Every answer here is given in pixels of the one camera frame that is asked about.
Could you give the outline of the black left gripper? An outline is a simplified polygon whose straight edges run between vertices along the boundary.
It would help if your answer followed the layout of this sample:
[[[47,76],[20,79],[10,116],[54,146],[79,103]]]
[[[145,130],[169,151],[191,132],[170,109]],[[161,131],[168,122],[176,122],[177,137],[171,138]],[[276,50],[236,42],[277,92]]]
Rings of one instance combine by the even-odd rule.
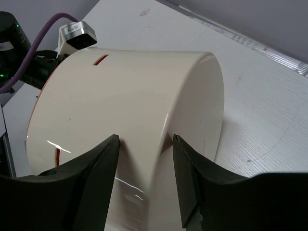
[[[22,62],[6,63],[0,65],[0,86],[3,87],[18,70]],[[42,50],[36,51],[29,66],[21,76],[20,81],[42,90],[52,72],[59,64],[58,53],[56,51]]]

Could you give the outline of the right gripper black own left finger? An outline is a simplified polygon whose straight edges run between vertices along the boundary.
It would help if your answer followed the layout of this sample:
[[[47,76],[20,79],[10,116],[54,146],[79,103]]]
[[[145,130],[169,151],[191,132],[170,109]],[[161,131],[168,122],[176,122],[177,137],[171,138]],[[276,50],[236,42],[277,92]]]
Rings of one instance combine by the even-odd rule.
[[[120,139],[35,176],[0,179],[3,231],[102,231],[105,228]]]

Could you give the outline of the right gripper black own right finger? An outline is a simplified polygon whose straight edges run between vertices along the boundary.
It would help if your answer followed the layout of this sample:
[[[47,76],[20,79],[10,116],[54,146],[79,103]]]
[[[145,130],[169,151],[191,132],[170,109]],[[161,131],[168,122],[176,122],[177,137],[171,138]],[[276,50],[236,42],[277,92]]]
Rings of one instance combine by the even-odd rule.
[[[224,169],[173,137],[182,226],[188,231],[305,231],[306,173],[247,178]]]

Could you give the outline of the cream round drawer organizer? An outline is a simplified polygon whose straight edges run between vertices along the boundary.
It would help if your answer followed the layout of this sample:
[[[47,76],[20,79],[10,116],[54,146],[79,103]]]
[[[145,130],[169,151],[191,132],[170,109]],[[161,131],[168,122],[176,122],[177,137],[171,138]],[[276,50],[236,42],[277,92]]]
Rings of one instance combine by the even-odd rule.
[[[223,111],[222,72],[210,52],[84,49],[43,86],[26,152],[37,175],[118,135],[105,229],[180,231],[172,138],[214,160]]]

